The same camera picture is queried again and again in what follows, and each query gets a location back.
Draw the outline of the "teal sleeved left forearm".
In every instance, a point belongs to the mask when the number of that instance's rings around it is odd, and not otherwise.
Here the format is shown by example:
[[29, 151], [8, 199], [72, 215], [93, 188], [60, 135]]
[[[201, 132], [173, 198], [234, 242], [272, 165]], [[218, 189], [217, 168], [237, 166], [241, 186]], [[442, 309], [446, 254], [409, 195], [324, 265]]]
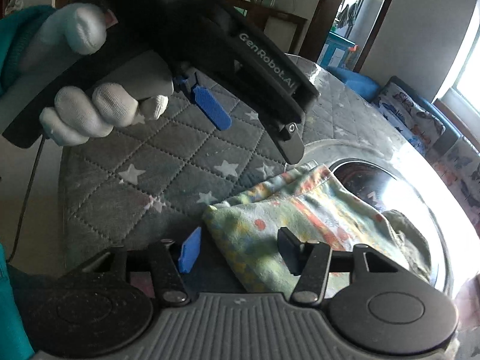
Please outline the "teal sleeved left forearm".
[[20, 61], [43, 23], [55, 12], [42, 5], [16, 11], [1, 19], [1, 95], [20, 75]]

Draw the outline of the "white gloved left hand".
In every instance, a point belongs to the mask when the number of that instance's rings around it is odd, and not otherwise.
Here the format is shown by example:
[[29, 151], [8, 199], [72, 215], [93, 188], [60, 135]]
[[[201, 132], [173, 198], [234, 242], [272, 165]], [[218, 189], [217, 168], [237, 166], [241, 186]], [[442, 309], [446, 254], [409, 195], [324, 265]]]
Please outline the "white gloved left hand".
[[[107, 17], [101, 9], [74, 3], [46, 19], [22, 54], [19, 69], [23, 73], [47, 66], [59, 69], [68, 52], [91, 55], [106, 39]], [[54, 105], [45, 108], [39, 120], [57, 145], [78, 146], [140, 119], [159, 119], [172, 93], [172, 76], [164, 62], [156, 55], [141, 55], [110, 75], [92, 94], [75, 86], [61, 88]]]

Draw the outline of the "teal sleeved right forearm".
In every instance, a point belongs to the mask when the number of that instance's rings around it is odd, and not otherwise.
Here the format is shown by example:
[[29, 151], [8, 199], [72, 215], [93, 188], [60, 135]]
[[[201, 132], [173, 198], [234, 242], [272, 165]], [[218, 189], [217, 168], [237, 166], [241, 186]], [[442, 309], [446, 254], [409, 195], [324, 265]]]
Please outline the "teal sleeved right forearm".
[[24, 330], [24, 325], [16, 306], [7, 272], [7, 262], [3, 246], [1, 246], [0, 288], [1, 359], [30, 359], [34, 355], [34, 351]]

